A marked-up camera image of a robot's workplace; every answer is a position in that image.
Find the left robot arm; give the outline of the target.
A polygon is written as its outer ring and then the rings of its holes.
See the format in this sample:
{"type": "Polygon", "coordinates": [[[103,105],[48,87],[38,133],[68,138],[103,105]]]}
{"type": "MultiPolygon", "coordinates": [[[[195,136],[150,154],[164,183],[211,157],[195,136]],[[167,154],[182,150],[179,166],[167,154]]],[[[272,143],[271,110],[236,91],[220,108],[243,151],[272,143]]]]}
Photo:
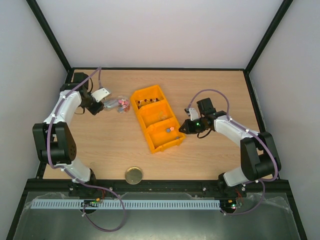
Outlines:
{"type": "Polygon", "coordinates": [[[93,85],[92,77],[92,74],[75,73],[73,82],[61,86],[58,101],[50,115],[32,127],[39,161],[61,170],[71,177],[73,183],[83,186],[95,185],[97,180],[93,170],[78,158],[69,124],[77,108],[95,116],[103,110],[103,100],[111,95],[101,83],[97,90],[89,89],[93,85]]]}

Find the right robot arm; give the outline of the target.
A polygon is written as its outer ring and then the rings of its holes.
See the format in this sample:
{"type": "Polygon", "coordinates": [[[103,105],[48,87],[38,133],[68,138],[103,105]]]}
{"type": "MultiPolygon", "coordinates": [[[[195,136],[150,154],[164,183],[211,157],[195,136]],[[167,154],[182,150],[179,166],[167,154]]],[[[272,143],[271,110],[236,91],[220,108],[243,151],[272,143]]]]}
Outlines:
{"type": "Polygon", "coordinates": [[[189,116],[179,132],[199,135],[205,131],[224,135],[240,148],[240,166],[218,176],[217,189],[229,196],[239,185],[271,182],[277,179],[281,162],[273,139],[267,132],[257,132],[235,121],[228,111],[217,111],[210,98],[199,100],[198,110],[184,109],[189,116]]]}

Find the yellow lollipop bin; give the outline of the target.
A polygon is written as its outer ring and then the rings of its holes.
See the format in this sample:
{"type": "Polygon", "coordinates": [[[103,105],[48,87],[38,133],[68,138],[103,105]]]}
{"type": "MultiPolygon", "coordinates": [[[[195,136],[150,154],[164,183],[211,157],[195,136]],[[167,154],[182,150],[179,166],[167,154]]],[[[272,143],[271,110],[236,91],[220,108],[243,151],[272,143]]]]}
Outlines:
{"type": "Polygon", "coordinates": [[[152,85],[136,90],[130,97],[131,104],[140,108],[165,99],[164,93],[159,85],[152,85]]]}

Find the yellow star candy bin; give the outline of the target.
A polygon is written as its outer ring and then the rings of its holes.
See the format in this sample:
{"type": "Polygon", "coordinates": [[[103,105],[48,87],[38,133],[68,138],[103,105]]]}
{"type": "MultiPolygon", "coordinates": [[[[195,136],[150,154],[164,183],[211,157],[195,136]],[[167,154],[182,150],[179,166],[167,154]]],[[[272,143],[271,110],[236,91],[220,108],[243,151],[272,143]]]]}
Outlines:
{"type": "Polygon", "coordinates": [[[180,124],[175,117],[151,124],[144,136],[152,154],[163,152],[168,148],[179,146],[186,138],[179,132],[180,124]]]}

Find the metal scoop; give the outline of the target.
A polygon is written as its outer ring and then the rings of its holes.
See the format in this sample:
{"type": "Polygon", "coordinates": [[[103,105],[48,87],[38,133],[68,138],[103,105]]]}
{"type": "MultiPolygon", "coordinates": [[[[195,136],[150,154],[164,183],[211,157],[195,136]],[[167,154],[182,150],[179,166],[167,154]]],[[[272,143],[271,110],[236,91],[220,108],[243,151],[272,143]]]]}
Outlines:
{"type": "Polygon", "coordinates": [[[119,100],[116,98],[110,98],[103,102],[103,108],[106,111],[111,111],[119,107],[119,100]]]}

